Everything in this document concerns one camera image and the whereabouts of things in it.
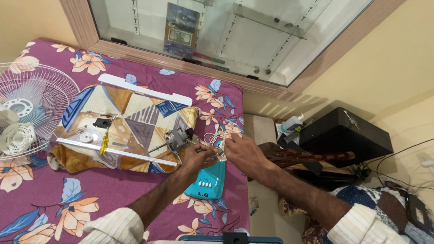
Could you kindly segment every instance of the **purple floral bedsheet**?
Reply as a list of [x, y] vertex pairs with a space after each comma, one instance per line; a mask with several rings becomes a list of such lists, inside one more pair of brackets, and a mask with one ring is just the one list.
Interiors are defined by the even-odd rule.
[[[109, 73], [126, 82], [193, 99], [200, 108], [195, 134], [214, 132], [218, 123], [230, 133], [243, 133], [243, 92], [217, 79], [178, 73], [42, 40], [29, 42], [16, 62], [57, 68], [80, 89], [99, 84]], [[91, 168], [75, 174], [54, 171], [46, 152], [0, 162], [0, 243], [78, 243], [82, 227], [124, 207], [162, 182], [168, 174]], [[204, 201], [177, 197], [146, 229], [148, 241], [182, 235], [249, 232], [246, 177], [230, 162], [222, 198]]]

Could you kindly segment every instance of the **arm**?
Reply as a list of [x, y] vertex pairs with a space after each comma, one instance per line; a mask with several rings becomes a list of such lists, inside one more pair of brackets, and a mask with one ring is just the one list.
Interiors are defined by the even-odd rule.
[[232, 134], [231, 137], [224, 141], [229, 161], [247, 176], [308, 211], [326, 230], [331, 230], [351, 209], [348, 203], [295, 178], [270, 162], [247, 135], [241, 138]]
[[200, 143], [188, 147], [185, 150], [184, 165], [164, 182], [127, 206], [139, 215], [145, 229], [177, 196], [194, 183], [201, 169], [217, 162], [216, 158], [210, 158], [214, 154], [211, 148]]
[[90, 234], [80, 243], [144, 243], [144, 230], [167, 205], [197, 179], [201, 169], [217, 162], [216, 158], [209, 158], [214, 154], [211, 148], [200, 143], [189, 146], [185, 150], [184, 164], [175, 173], [126, 208], [118, 208], [97, 220], [88, 222], [83, 231]]

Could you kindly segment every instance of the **white wire fan grille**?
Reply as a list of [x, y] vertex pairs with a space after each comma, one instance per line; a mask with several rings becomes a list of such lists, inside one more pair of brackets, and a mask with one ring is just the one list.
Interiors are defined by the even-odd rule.
[[[62, 71], [37, 63], [0, 63], [0, 104], [32, 122], [36, 141], [24, 152], [0, 160], [17, 158], [48, 146], [67, 106], [78, 95], [75, 82]], [[6, 127], [0, 127], [0, 133]]]

